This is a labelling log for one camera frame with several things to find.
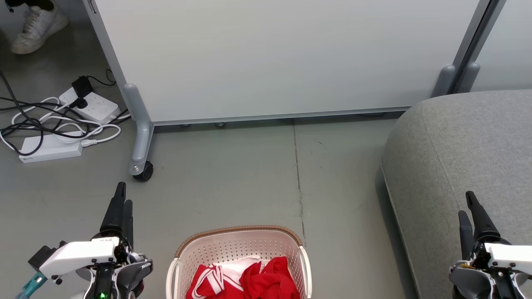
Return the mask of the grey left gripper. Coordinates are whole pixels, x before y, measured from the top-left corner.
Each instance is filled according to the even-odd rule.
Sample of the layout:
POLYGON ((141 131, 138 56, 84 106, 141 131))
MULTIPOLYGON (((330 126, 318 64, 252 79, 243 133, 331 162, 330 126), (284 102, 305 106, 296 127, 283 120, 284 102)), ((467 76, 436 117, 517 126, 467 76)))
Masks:
POLYGON ((138 299, 144 291, 144 278, 153 272, 153 260, 134 251, 133 202, 126 200, 127 185, 119 182, 92 242, 114 244, 112 261, 95 262, 77 270, 89 282, 78 299, 138 299))

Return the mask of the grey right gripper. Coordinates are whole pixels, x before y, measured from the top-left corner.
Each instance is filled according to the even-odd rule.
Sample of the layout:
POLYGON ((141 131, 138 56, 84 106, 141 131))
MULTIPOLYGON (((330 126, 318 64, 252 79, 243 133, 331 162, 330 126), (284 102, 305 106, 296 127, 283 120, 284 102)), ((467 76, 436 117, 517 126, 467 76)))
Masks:
POLYGON ((450 267, 454 299, 525 299, 521 286, 531 280, 530 245, 511 245, 500 233, 473 191, 465 211, 458 211, 461 257, 450 267))

